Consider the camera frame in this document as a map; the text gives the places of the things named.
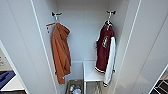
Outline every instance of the clothing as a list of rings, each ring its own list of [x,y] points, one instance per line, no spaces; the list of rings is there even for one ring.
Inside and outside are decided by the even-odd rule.
[[[52,33],[53,55],[59,84],[65,84],[64,76],[70,74],[71,58],[67,44],[69,33],[70,31],[60,23],[56,23]]]
[[[114,31],[112,25],[108,26],[107,23],[105,23],[97,41],[97,62],[95,66],[98,72],[105,73],[103,82],[104,87],[107,87],[111,81],[115,62],[116,45]]]
[[[111,37],[111,44],[110,44],[110,52],[109,52],[109,59],[106,68],[106,73],[104,76],[104,87],[107,87],[111,81],[113,70],[114,70],[114,62],[115,62],[115,38]]]
[[[97,61],[95,69],[98,72],[105,73],[108,64],[111,37],[114,37],[112,26],[108,27],[107,23],[103,26],[100,32],[99,40],[97,41]]]

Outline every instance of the box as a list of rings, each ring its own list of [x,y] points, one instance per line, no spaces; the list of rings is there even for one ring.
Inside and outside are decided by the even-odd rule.
[[[81,94],[84,94],[84,92],[83,92],[83,80],[69,80],[68,85],[67,85],[67,90],[66,90],[65,94],[69,94],[69,90],[70,90],[71,85],[80,86]]]

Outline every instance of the white wardrobe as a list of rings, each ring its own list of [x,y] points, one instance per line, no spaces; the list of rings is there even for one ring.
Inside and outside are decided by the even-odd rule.
[[[168,0],[1,0],[0,40],[28,94],[65,94],[59,85],[47,24],[56,22],[71,32],[67,38],[70,79],[83,79],[83,61],[95,61],[94,42],[111,16],[117,52],[115,73],[103,94],[148,94],[168,64]]]

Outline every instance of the coat hook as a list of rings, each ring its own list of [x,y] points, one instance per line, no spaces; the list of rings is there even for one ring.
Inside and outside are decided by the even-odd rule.
[[[56,14],[55,14],[54,12],[52,12],[51,15],[52,15],[52,16],[55,16],[55,15],[62,15],[62,13],[56,13]]]
[[[116,14],[116,11],[110,12],[110,11],[106,11],[107,13],[112,13],[112,14]]]

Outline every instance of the hanging jacket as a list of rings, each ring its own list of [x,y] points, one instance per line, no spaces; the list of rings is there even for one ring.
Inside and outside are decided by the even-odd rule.
[[[59,84],[65,84],[64,76],[70,74],[71,58],[67,44],[67,37],[70,31],[56,23],[52,33],[52,48]]]
[[[105,23],[97,41],[97,61],[95,69],[101,73],[105,73],[108,64],[111,37],[114,37],[112,26],[109,26],[107,30],[107,23]]]

